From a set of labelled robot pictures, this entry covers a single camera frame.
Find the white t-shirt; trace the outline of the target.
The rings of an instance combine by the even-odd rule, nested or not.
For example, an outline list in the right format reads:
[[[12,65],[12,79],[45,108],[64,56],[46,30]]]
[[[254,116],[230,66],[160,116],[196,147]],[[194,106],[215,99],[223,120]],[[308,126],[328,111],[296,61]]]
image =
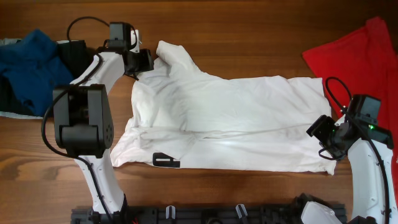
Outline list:
[[[334,173],[307,134],[331,113],[321,79],[227,80],[201,71],[181,45],[160,41],[156,53],[154,69],[133,85],[113,166],[153,164],[161,152],[186,169]]]

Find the black folded garment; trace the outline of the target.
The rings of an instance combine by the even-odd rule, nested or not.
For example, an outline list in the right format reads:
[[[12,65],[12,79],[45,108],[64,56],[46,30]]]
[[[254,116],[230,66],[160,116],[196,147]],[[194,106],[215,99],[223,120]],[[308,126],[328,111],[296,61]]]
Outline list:
[[[73,41],[72,43],[59,42],[58,56],[74,79],[82,75],[93,61],[92,55],[89,53],[84,40]],[[13,87],[6,77],[1,77],[1,112],[2,111],[38,116],[33,114],[29,107],[23,105],[16,98]]]

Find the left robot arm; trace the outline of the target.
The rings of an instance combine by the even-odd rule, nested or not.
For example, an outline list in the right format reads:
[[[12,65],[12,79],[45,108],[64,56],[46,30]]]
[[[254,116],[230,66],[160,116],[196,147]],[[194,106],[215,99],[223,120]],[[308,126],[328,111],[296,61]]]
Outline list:
[[[54,117],[58,148],[81,169],[93,199],[90,208],[74,209],[72,223],[134,223],[110,158],[114,126],[108,92],[123,75],[136,79],[151,71],[154,61],[134,26],[110,22],[109,39],[96,51],[92,64],[68,86],[53,91],[47,110]]]

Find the blue folded shirt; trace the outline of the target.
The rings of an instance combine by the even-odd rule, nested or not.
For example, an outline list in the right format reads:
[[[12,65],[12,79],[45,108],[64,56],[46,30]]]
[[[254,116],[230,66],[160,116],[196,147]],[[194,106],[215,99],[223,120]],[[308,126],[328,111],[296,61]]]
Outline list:
[[[55,87],[74,80],[58,56],[57,43],[39,29],[18,43],[1,46],[1,77],[34,116],[45,114]]]

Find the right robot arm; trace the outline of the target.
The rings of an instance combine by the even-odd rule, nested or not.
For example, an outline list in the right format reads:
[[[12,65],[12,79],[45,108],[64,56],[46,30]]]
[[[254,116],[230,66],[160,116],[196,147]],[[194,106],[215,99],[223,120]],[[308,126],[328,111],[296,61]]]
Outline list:
[[[351,223],[397,223],[391,163],[392,133],[377,125],[381,102],[354,95],[343,120],[320,116],[307,134],[319,140],[325,159],[347,157],[353,175]]]

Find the red t-shirt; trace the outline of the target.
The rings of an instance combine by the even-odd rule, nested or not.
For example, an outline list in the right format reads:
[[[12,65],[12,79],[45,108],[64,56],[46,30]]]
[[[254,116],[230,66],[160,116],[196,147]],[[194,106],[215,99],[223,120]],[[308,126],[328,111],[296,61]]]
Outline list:
[[[392,178],[397,191],[397,55],[380,17],[328,44],[305,51],[303,59],[316,77],[337,77],[352,94],[381,100],[378,125],[393,136]]]

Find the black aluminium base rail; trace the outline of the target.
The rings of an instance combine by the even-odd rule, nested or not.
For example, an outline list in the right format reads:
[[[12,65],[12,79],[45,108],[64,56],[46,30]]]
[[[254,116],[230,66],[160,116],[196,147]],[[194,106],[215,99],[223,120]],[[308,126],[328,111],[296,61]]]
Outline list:
[[[165,208],[130,207],[130,223],[242,223],[234,207],[219,208],[178,208],[175,219],[166,218]],[[300,208],[287,204],[246,207],[248,223],[300,223]]]

